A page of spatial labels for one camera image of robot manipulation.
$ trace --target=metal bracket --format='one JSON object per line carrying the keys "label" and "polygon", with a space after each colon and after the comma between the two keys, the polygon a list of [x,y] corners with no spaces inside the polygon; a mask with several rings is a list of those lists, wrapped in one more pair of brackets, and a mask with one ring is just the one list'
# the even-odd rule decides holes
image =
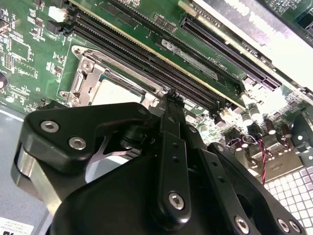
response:
{"label": "metal bracket", "polygon": [[156,156],[156,205],[153,212],[165,229],[177,230],[191,217],[186,144],[180,138],[179,120],[184,120],[184,116],[182,107],[171,94],[166,94],[164,101],[167,111],[160,121],[161,148]]}
{"label": "metal bracket", "polygon": [[[87,106],[92,104],[101,85],[101,76],[105,75],[130,90],[144,96],[142,104],[148,108],[158,103],[164,89],[151,82],[148,78],[132,69],[123,66],[105,54],[86,47],[73,46],[72,53],[80,60],[70,91],[60,91],[60,96],[66,99],[69,106]],[[126,78],[120,72],[138,79],[143,86]]]}
{"label": "metal bracket", "polygon": [[52,215],[64,199],[86,184],[85,174],[67,177],[28,154],[22,147],[17,168],[28,177]]}

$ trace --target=gray surface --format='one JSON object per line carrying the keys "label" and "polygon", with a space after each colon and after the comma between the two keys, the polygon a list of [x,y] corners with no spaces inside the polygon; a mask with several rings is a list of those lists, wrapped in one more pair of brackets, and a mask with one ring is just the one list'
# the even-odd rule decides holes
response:
{"label": "gray surface", "polygon": [[32,235],[44,235],[52,217],[44,203],[16,187],[10,175],[21,118],[23,115],[0,106],[0,217],[32,225]]}

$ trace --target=capacitor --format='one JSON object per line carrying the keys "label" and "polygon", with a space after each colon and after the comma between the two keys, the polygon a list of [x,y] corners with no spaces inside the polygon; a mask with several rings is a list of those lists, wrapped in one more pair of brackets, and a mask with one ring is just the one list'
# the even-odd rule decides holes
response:
{"label": "capacitor", "polygon": [[266,126],[266,128],[268,130],[268,133],[270,135],[275,135],[276,130],[275,130],[274,124],[273,124],[273,122],[271,120],[265,121],[265,126]]}
{"label": "capacitor", "polygon": [[293,143],[292,143],[292,140],[290,139],[290,138],[287,138],[286,139],[286,144],[287,144],[287,146],[288,146],[288,148],[291,150],[291,149],[294,149],[294,145],[293,145]]}
{"label": "capacitor", "polygon": [[249,145],[247,143],[241,141],[241,148],[248,148],[248,146]]}
{"label": "capacitor", "polygon": [[235,150],[236,150],[236,152],[239,152],[239,151],[241,151],[242,149],[243,149],[243,148],[242,148],[242,146],[241,146],[241,141],[235,144]]}
{"label": "capacitor", "polygon": [[245,126],[250,126],[253,123],[252,118],[251,118],[249,113],[244,113],[244,114],[242,114],[241,117],[243,119]]}
{"label": "capacitor", "polygon": [[9,84],[7,77],[0,72],[0,89],[5,88]]}
{"label": "capacitor", "polygon": [[258,107],[254,106],[249,111],[252,119],[260,120],[262,118],[262,114],[260,113]]}
{"label": "capacitor", "polygon": [[286,139],[292,137],[291,131],[287,124],[283,124],[281,126],[281,130],[282,130],[283,137],[285,137]]}

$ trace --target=label sticker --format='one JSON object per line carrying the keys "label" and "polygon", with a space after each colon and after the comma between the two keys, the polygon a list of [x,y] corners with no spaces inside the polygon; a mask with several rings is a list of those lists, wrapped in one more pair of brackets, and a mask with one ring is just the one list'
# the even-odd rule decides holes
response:
{"label": "label sticker", "polygon": [[162,46],[170,50],[172,53],[178,55],[181,57],[183,60],[187,61],[189,64],[192,64],[194,67],[198,68],[199,70],[203,71],[205,74],[209,75],[212,77],[214,80],[218,81],[217,74],[209,69],[207,66],[199,63],[197,60],[194,58],[190,57],[188,54],[180,50],[177,46],[171,44],[170,42],[162,39]]}
{"label": "label sticker", "polygon": [[0,217],[0,235],[31,235],[34,226]]}

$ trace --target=screw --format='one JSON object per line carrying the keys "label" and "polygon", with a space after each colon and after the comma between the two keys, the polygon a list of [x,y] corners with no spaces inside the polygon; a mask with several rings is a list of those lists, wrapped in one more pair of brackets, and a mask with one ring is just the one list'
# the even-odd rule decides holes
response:
{"label": "screw", "polygon": [[86,141],[80,137],[72,137],[69,139],[68,144],[76,150],[83,150],[86,148]]}
{"label": "screw", "polygon": [[79,48],[76,48],[76,49],[74,50],[74,52],[75,52],[75,54],[77,54],[77,55],[80,55],[80,53],[81,53],[81,51],[80,51]]}
{"label": "screw", "polygon": [[249,233],[248,224],[239,215],[235,216],[235,223],[241,232],[243,232],[244,234]]}
{"label": "screw", "polygon": [[60,129],[59,125],[53,121],[43,121],[42,123],[40,123],[40,127],[41,129],[49,133],[57,132]]}
{"label": "screw", "polygon": [[168,199],[170,200],[170,203],[176,210],[182,210],[184,208],[184,200],[179,194],[171,192],[168,195]]}
{"label": "screw", "polygon": [[288,227],[288,225],[282,220],[282,219],[278,219],[277,220],[280,227],[282,227],[282,229],[286,232],[286,233],[289,233],[290,229]]}
{"label": "screw", "polygon": [[147,112],[144,109],[139,109],[139,112],[143,115],[147,115]]}
{"label": "screw", "polygon": [[193,133],[196,133],[196,132],[197,132],[196,128],[194,128],[193,126],[189,126],[189,129],[190,129]]}
{"label": "screw", "polygon": [[60,96],[62,96],[63,98],[67,97],[67,93],[66,92],[60,92]]}
{"label": "screw", "polygon": [[292,220],[290,220],[289,223],[293,227],[293,229],[295,229],[298,233],[301,233],[301,230],[296,223],[294,223]]}
{"label": "screw", "polygon": [[217,149],[220,151],[220,152],[224,152],[224,148],[220,145],[217,145]]}
{"label": "screw", "polygon": [[92,63],[89,62],[89,61],[84,61],[84,62],[82,63],[82,67],[83,67],[83,69],[84,69],[85,72],[91,72],[92,69],[93,69],[93,65],[92,65]]}

